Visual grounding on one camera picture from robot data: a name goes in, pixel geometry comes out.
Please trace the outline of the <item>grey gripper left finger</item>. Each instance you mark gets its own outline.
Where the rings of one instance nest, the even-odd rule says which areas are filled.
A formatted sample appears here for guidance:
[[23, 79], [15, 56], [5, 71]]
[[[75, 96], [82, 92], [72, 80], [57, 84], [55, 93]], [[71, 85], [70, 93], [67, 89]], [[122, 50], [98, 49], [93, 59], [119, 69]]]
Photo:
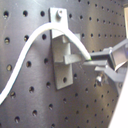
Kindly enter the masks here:
[[109, 85], [114, 91], [120, 92], [126, 75], [126, 67], [113, 70], [106, 60], [86, 61], [85, 67], [91, 67], [96, 74], [95, 84], [98, 86]]

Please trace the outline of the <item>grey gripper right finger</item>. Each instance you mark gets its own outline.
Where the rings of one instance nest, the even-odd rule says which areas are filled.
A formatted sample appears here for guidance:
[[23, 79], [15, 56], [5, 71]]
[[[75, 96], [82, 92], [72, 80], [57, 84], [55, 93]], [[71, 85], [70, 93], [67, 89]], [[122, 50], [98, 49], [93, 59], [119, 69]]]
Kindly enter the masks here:
[[119, 69], [128, 62], [128, 39], [121, 41], [114, 47], [104, 48], [100, 52], [91, 53], [91, 58], [90, 64], [92, 65], [100, 65], [103, 61], [107, 61], [113, 70]]

